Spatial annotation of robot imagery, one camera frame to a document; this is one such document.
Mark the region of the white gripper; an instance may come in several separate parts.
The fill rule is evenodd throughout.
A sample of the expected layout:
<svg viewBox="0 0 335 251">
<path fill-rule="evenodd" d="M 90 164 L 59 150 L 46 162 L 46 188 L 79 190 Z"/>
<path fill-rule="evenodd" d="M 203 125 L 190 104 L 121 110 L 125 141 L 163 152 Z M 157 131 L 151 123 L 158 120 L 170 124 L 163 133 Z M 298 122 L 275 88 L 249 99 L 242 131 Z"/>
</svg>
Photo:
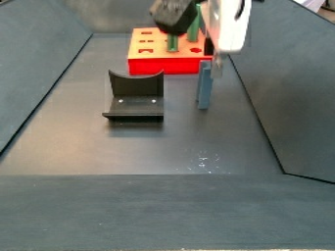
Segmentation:
<svg viewBox="0 0 335 251">
<path fill-rule="evenodd" d="M 215 50 L 219 53 L 239 52 L 246 38 L 251 0 L 206 0 L 201 11 Z M 223 57 L 215 52 L 211 77 L 223 75 Z"/>
</svg>

